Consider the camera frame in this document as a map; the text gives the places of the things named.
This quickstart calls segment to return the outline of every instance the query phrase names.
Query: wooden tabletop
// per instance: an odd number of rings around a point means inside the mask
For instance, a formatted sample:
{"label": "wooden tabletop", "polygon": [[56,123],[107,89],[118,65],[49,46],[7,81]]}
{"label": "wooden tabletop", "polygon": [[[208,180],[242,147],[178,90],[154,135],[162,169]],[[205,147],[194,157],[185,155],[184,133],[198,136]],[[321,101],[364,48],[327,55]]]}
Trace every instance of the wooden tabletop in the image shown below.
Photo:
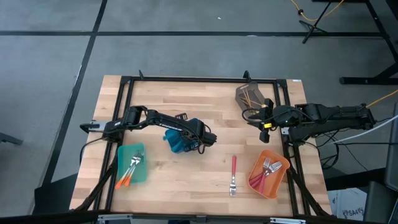
{"label": "wooden tabletop", "polygon": [[[117,75],[104,77],[93,119],[97,121],[112,119],[120,79],[121,76]],[[302,82],[287,80],[287,83],[291,104],[306,103]],[[142,184],[115,190],[111,210],[137,213],[291,217],[292,207],[286,176],[279,187],[277,199],[261,197],[246,183],[261,151],[268,149],[281,155],[283,152],[279,130],[270,132],[270,143],[264,144],[259,140],[259,130],[243,121],[241,109],[234,99],[235,89],[241,85],[134,82],[131,105],[144,105],[171,116],[186,113],[189,119],[198,118],[217,135],[217,142],[208,147],[203,155],[197,152],[174,154],[167,141],[162,138],[166,131],[164,128],[149,126],[143,130],[126,131],[124,145],[139,142],[145,145],[148,178]],[[265,98],[275,101],[272,85],[259,84],[259,89]],[[284,104],[282,89],[279,92]],[[124,102],[125,99],[122,99],[119,117],[122,116]],[[100,137],[99,133],[90,133],[87,141]],[[79,206],[97,184],[105,147],[105,141],[98,141],[86,147],[70,208]],[[304,145],[300,146],[300,153],[307,188],[322,208],[331,213],[317,150]],[[234,198],[229,196],[233,155],[238,158],[237,190]],[[303,213],[300,190],[297,186],[295,189],[298,209]],[[100,208],[104,208],[107,192],[108,185],[103,190]]]}

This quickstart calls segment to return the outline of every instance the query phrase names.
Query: orange-handled fork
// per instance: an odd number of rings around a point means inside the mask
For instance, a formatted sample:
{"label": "orange-handled fork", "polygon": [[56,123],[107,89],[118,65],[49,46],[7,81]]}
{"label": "orange-handled fork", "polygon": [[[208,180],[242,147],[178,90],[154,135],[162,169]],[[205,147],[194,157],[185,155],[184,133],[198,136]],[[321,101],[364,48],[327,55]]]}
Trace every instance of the orange-handled fork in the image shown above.
{"label": "orange-handled fork", "polygon": [[129,177],[130,171],[133,170],[133,167],[135,167],[135,164],[136,164],[136,160],[133,157],[133,158],[131,158],[130,166],[127,168],[127,170],[123,174],[122,178],[120,178],[120,180],[114,186],[115,189],[119,189],[122,186],[122,184],[124,183],[124,181],[127,180],[127,178]]}
{"label": "orange-handled fork", "polygon": [[135,160],[136,163],[132,166],[130,174],[127,176],[127,179],[124,182],[125,186],[128,186],[130,184],[130,180],[131,180],[132,174],[134,173],[138,163],[141,161],[142,154],[141,153],[137,153],[137,155],[133,156],[132,158]]}

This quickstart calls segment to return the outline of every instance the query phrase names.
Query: black tripod leg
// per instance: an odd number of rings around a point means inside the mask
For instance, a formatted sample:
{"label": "black tripod leg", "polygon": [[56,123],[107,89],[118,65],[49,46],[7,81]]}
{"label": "black tripod leg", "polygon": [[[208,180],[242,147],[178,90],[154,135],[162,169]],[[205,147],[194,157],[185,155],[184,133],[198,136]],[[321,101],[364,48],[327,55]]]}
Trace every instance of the black tripod leg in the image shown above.
{"label": "black tripod leg", "polygon": [[390,67],[386,68],[380,74],[376,75],[375,78],[390,78],[391,76],[398,73],[398,62],[394,63]]}
{"label": "black tripod leg", "polygon": [[20,146],[22,144],[22,140],[18,138],[14,138],[9,136],[8,134],[0,133],[0,142],[9,142]]}
{"label": "black tripod leg", "polygon": [[328,10],[330,4],[331,4],[331,1],[329,1],[328,5],[325,7],[325,9],[323,10],[323,12],[321,13],[320,17],[317,19],[317,21],[315,22],[314,25],[310,25],[310,24],[308,24],[308,23],[306,23],[306,22],[304,22],[304,21],[299,21],[300,23],[306,24],[306,25],[308,25],[308,26],[311,27],[310,32],[308,32],[308,34],[307,34],[307,35],[304,37],[304,39],[303,39],[303,42],[302,42],[303,44],[305,44],[305,43],[307,42],[308,38],[310,38],[312,32],[313,32],[315,29],[316,29],[316,30],[319,30],[319,31],[322,31],[322,32],[326,32],[326,31],[324,31],[324,30],[322,30],[322,29],[317,28],[317,25],[318,25],[319,21],[321,20],[322,16],[324,15],[324,13],[326,12],[326,10]]}

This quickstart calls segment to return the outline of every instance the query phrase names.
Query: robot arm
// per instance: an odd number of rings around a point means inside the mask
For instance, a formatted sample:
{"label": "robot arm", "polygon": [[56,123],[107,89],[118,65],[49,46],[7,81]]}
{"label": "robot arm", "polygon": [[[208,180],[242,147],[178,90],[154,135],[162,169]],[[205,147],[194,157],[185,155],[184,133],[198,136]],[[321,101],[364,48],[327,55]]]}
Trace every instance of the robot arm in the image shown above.
{"label": "robot arm", "polygon": [[[140,122],[142,112],[145,113],[145,120]],[[217,136],[211,132],[206,131],[205,124],[199,119],[186,120],[187,115],[179,114],[172,117],[166,114],[159,113],[156,110],[148,110],[145,106],[131,106],[123,115],[123,118],[116,121],[109,121],[103,128],[103,138],[107,141],[118,142],[123,135],[124,130],[137,130],[146,128],[148,125],[157,125],[167,129],[173,129],[180,132],[180,136],[188,141],[197,142],[198,146],[212,146]],[[89,124],[87,127],[80,126],[87,131],[88,128],[93,130],[93,125]]]}
{"label": "robot arm", "polygon": [[265,107],[249,119],[260,119],[260,123],[249,124],[261,130],[260,140],[269,142],[270,128],[288,128],[291,142],[303,142],[311,136],[336,131],[343,128],[371,129],[376,124],[373,115],[365,104],[359,106],[326,107],[308,103],[292,106],[277,106],[272,110],[273,102],[266,99]]}

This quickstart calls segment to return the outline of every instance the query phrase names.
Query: metal fork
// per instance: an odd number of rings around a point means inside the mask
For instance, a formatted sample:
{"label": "metal fork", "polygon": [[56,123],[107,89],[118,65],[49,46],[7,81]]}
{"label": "metal fork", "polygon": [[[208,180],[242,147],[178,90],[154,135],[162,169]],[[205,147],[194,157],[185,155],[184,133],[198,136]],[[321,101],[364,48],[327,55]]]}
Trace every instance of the metal fork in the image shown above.
{"label": "metal fork", "polygon": [[124,185],[125,186],[130,185],[130,180],[131,180],[132,174],[134,173],[138,163],[140,163],[142,157],[143,157],[143,155],[142,155],[141,152],[138,152],[135,156],[132,157],[136,161],[136,163],[133,165],[133,167],[131,168],[130,173],[127,175],[127,178],[124,181]]}
{"label": "metal fork", "polygon": [[270,158],[264,159],[264,162],[262,164],[262,172],[258,174],[257,176],[253,177],[252,179],[249,180],[249,184],[251,186],[258,186],[260,184],[260,181],[262,179],[262,176],[264,175],[265,171],[267,171],[267,167],[269,167],[269,163],[271,162]]}
{"label": "metal fork", "polygon": [[262,169],[264,170],[264,174],[261,177],[260,188],[259,188],[260,193],[262,193],[262,191],[264,190],[264,182],[265,182],[266,176],[268,176],[268,174],[271,172],[271,170],[269,168],[269,163],[270,162],[271,162],[271,159],[266,157],[266,159],[264,161],[264,165],[262,165]]}
{"label": "metal fork", "polygon": [[235,197],[236,184],[235,184],[235,171],[236,171],[236,156],[232,157],[232,181],[229,185],[229,196]]}
{"label": "metal fork", "polygon": [[279,170],[281,167],[282,167],[282,163],[279,162],[279,161],[276,162],[276,163],[274,163],[274,164],[272,164],[272,165],[270,166],[271,173],[273,173],[273,172]]}

